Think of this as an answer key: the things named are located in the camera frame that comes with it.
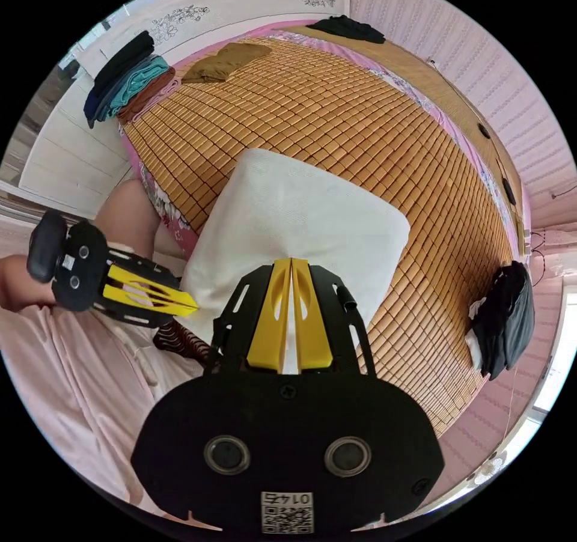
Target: label sticker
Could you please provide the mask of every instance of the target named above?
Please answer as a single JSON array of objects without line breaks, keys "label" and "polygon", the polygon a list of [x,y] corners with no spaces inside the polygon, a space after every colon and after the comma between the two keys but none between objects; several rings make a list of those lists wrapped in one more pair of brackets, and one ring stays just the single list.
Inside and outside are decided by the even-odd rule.
[{"label": "label sticker", "polygon": [[312,492],[262,492],[263,534],[312,534]]},{"label": "label sticker", "polygon": [[72,267],[74,266],[75,261],[76,260],[71,255],[65,254],[64,261],[62,262],[62,265],[67,270],[72,270]]}]

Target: pink pajamas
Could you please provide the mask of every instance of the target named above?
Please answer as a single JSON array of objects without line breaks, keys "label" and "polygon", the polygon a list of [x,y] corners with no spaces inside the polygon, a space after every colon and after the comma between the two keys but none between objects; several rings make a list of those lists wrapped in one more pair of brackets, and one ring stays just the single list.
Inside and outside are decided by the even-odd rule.
[{"label": "pink pajamas", "polygon": [[154,331],[92,311],[0,308],[0,349],[28,413],[74,470],[126,502],[164,514],[140,485],[130,456],[154,404],[202,373],[161,352]]}]

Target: bamboo mat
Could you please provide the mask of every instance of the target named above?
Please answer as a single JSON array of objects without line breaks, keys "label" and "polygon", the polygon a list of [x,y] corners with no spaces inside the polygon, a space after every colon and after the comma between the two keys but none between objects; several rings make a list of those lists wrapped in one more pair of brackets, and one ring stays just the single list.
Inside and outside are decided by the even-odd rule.
[{"label": "bamboo mat", "polygon": [[[398,76],[407,80],[416,90],[426,95],[440,110],[445,112],[453,123],[465,134],[469,142],[475,147],[483,159],[485,165],[490,169],[495,179],[495,183],[501,190],[505,203],[508,203],[507,194],[502,182],[503,173],[511,185],[515,196],[516,206],[511,206],[511,215],[517,226],[517,240],[521,255],[524,252],[524,223],[521,178],[515,168],[509,152],[501,142],[499,136],[490,126],[489,122],[475,112],[463,101],[462,94],[457,93],[432,66],[425,63],[416,55],[410,53],[399,45],[386,41],[380,43],[369,43],[330,35],[317,29],[306,26],[283,27],[283,31],[314,37],[323,41],[330,41],[361,53],[366,57],[376,61]],[[489,134],[488,140],[479,131],[478,123],[481,122]]]},{"label": "bamboo mat", "polygon": [[246,147],[311,163],[401,210],[409,243],[369,339],[378,375],[442,434],[483,383],[463,337],[469,305],[511,260],[496,206],[442,127],[397,89],[330,53],[243,41],[272,53],[225,83],[183,85],[126,134],[196,231]]}]

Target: person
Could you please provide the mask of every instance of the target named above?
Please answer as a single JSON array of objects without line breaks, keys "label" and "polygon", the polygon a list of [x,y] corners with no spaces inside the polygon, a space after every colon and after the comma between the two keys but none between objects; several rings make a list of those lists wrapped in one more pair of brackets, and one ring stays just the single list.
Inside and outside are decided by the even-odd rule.
[{"label": "person", "polygon": [[[139,180],[119,184],[94,224],[109,243],[152,259],[160,218]],[[26,256],[0,260],[0,349],[38,429],[69,466],[95,485],[181,522],[150,499],[130,456],[156,402],[201,375],[202,366],[175,351],[159,351],[154,333],[95,310],[59,308],[50,284],[35,282],[26,271]],[[170,334],[162,341],[169,344]],[[207,526],[192,517],[187,523]]]}]

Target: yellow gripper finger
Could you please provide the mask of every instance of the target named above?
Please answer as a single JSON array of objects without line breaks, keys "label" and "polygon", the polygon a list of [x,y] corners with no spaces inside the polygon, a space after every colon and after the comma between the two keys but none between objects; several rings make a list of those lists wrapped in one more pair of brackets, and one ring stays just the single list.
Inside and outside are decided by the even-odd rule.
[{"label": "yellow gripper finger", "polygon": [[127,291],[106,284],[103,297],[135,308],[143,308],[161,314],[187,316],[198,309],[197,303],[190,294],[175,290],[152,280],[138,276],[112,264],[108,270],[110,279],[129,286],[134,291]]},{"label": "yellow gripper finger", "polygon": [[[251,347],[246,356],[248,365],[282,372],[289,318],[290,259],[276,260],[269,287],[260,311]],[[278,319],[276,309],[280,304]]]},{"label": "yellow gripper finger", "polygon": [[[326,336],[308,261],[292,259],[292,275],[299,374],[303,370],[328,368],[332,363],[331,346]],[[303,316],[302,305],[307,310],[306,316]]]}]

